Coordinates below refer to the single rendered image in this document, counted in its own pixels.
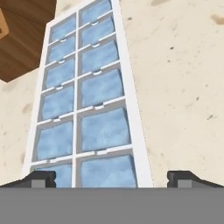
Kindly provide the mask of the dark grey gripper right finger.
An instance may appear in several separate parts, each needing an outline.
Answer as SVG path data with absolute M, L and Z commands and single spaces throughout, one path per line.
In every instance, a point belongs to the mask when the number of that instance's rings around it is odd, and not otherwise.
M 168 171 L 167 172 L 168 188 L 196 188 L 196 187 L 218 187 L 219 185 L 197 177 L 191 171 Z

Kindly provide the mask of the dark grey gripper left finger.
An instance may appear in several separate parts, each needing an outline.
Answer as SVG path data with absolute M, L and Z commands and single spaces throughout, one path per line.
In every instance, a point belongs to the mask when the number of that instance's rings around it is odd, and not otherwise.
M 55 179 L 55 171 L 33 171 L 22 179 L 0 185 L 0 188 L 55 188 Z

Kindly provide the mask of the white ice cube tray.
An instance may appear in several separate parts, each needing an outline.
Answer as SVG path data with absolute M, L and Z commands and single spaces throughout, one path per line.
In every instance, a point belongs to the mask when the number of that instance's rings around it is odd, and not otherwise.
M 153 185 L 119 0 L 85 0 L 45 28 L 23 175 L 59 187 Z

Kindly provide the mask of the light wooden box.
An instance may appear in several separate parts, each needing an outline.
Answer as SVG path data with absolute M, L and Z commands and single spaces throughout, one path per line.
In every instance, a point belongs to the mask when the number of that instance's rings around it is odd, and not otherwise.
M 4 9 L 0 7 L 0 39 L 9 34 L 9 26 L 6 20 Z

